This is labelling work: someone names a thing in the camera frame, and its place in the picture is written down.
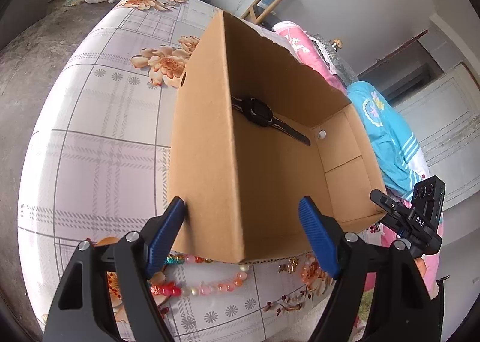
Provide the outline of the person right hand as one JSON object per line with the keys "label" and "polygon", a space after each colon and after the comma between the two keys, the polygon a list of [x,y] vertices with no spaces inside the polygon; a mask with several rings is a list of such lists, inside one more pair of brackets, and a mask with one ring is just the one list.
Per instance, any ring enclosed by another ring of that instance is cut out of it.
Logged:
{"label": "person right hand", "polygon": [[431,300],[439,294],[439,285],[437,283],[437,272],[439,268],[439,254],[424,255],[415,259],[416,266],[424,280]]}

